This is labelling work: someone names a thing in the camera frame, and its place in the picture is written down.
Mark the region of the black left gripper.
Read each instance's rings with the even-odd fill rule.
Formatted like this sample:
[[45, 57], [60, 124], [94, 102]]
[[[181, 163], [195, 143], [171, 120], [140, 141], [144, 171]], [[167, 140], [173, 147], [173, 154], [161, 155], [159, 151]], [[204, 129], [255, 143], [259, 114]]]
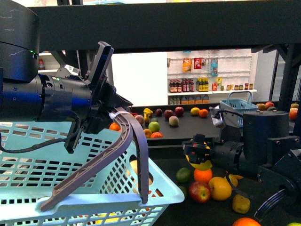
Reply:
[[105, 82], [98, 91], [93, 92], [91, 102], [92, 105], [85, 118], [79, 119], [78, 114], [73, 115], [75, 119], [64, 142], [67, 152], [69, 154], [74, 153], [82, 132], [98, 134], [112, 122], [112, 119], [121, 127], [120, 135], [111, 146], [56, 185], [52, 190], [52, 196], [40, 205], [41, 211], [53, 208], [91, 177], [116, 160], [131, 144], [133, 133], [136, 139], [138, 190], [142, 204], [148, 202], [149, 151], [147, 139], [140, 123], [124, 109], [132, 106], [133, 103], [117, 94], [116, 88], [109, 82]]

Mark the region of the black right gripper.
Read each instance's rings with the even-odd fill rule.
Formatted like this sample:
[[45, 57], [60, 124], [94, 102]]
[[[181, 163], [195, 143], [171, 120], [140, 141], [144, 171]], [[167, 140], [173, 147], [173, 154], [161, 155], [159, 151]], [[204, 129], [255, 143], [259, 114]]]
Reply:
[[182, 142], [183, 154], [188, 157], [188, 162], [201, 164], [210, 161], [214, 162], [214, 148], [220, 143], [218, 137], [206, 137], [203, 134], [195, 134], [192, 139]]

